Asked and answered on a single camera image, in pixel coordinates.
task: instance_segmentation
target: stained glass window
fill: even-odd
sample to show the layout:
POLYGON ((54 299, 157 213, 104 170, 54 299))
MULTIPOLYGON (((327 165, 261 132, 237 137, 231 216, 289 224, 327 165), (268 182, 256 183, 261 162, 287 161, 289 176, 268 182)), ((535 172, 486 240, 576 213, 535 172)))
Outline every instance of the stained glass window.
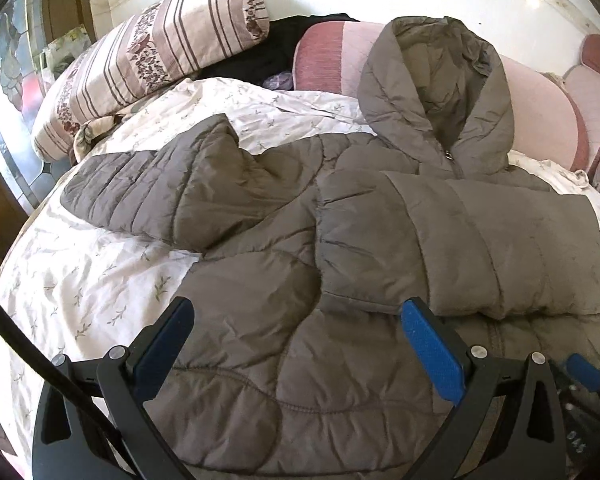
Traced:
POLYGON ((68 159, 43 163, 30 143, 44 97, 45 46, 42 0, 9 0, 0 12, 0 173, 28 214, 70 167, 68 159))

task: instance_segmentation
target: jacket zipper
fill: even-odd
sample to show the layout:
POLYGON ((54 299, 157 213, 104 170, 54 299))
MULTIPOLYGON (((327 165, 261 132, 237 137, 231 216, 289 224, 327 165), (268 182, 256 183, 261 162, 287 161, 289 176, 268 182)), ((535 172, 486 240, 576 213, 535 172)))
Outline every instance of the jacket zipper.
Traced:
POLYGON ((458 166, 458 164, 456 164, 456 160, 454 159, 454 156, 451 155, 451 152, 449 150, 444 150, 444 152, 445 157, 451 164, 451 168, 454 171, 454 175, 456 176, 456 178, 464 178, 464 175, 462 174, 462 169, 460 168, 460 166, 458 166))

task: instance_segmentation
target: pink pillow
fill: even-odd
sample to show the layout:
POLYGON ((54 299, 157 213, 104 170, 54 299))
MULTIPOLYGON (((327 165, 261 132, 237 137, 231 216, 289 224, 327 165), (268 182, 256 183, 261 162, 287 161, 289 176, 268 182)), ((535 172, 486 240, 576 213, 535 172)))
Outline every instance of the pink pillow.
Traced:
POLYGON ((382 23, 368 22, 311 27, 296 47, 294 88, 358 97, 362 67, 383 28, 382 23))
POLYGON ((591 179, 600 163, 600 74, 588 66, 573 67, 564 79, 567 92, 582 113, 589 137, 587 172, 591 179))
MULTIPOLYGON (((381 23, 325 22, 311 27, 296 48, 294 87, 357 97, 362 67, 381 23)), ((516 121, 514 149, 572 171, 587 167, 587 132, 577 107, 558 86, 502 57, 516 121)))
POLYGON ((517 61, 501 56, 513 107, 513 149, 548 158, 567 170, 587 167, 587 130, 577 107, 558 85, 517 61))

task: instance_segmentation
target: floral pattern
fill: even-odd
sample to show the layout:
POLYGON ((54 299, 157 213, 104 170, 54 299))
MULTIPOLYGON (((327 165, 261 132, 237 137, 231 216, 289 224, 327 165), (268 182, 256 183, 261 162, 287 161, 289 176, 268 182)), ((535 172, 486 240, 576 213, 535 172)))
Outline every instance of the floral pattern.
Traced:
POLYGON ((247 6, 244 9, 244 17, 246 27, 252 38, 259 40, 260 38, 266 37, 266 33, 260 28, 258 18, 256 16, 256 10, 258 6, 263 6, 264 3, 256 0, 246 0, 247 6))
POLYGON ((80 70, 80 65, 84 60, 85 54, 82 54, 71 67, 69 75, 64 80, 64 83, 62 83, 62 90, 58 94, 58 102, 56 104, 56 116, 64 130, 71 135, 74 135, 80 129, 80 123, 75 121, 74 114, 71 112, 70 99, 75 76, 78 70, 80 70))
POLYGON ((107 321, 108 325, 115 326, 116 323, 123 318, 126 312, 126 305, 121 309, 116 311, 116 315, 111 319, 111 321, 107 321))
POLYGON ((160 88, 171 82, 155 43, 151 36, 155 17, 160 9, 161 2, 147 7, 138 18, 133 34, 133 40, 128 48, 132 54, 130 61, 136 67, 138 78, 142 80, 147 88, 147 93, 160 88))
POLYGON ((167 291, 167 283, 170 279, 170 276, 161 276, 158 283, 155 284, 155 301, 160 301, 162 295, 167 291))

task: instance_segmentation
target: white floral bedsheet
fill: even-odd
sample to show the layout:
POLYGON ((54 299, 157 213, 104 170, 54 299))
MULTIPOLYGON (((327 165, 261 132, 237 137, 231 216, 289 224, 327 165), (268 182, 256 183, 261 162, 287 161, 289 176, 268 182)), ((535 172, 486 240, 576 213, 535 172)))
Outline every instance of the white floral bedsheet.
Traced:
MULTIPOLYGON (((158 150, 220 112, 252 153, 323 132, 372 133, 353 98, 274 92, 220 78, 184 80, 88 156, 158 150)), ((591 186, 575 183, 572 173, 550 162, 515 152, 510 160, 560 193, 586 194, 600 222, 600 195, 591 186)), ((69 214, 59 197, 75 171, 58 182, 11 248, 0 269, 0 303, 46 356, 64 352, 77 361, 130 343, 167 307, 197 257, 148 238, 92 227, 69 214)), ((41 389, 42 380, 0 338, 0 421, 27 463, 41 389)))

